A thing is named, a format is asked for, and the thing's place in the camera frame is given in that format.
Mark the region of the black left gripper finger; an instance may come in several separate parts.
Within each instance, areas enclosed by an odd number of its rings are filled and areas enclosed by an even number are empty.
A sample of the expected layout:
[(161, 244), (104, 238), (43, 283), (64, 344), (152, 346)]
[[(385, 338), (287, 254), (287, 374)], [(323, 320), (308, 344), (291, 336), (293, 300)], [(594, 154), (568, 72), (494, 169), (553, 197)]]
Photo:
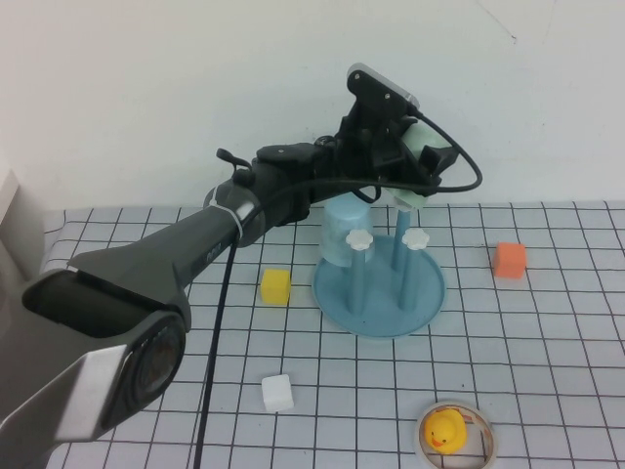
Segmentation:
[(429, 174), (441, 174), (456, 162), (458, 155), (459, 151), (454, 147), (424, 146), (420, 155), (420, 164)]
[(400, 181), (418, 194), (434, 194), (439, 185), (438, 148), (418, 146), (417, 149), (411, 149), (403, 146), (402, 154)]

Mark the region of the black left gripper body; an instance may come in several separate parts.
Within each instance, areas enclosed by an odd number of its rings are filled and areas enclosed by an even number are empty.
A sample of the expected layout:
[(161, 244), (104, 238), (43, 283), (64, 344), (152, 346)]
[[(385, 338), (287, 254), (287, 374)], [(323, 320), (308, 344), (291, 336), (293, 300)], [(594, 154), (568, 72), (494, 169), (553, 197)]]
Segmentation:
[(412, 103), (403, 103), (388, 114), (356, 100), (341, 120), (336, 138), (335, 163), (339, 176), (365, 181), (414, 185), (414, 164), (401, 140), (408, 129)]

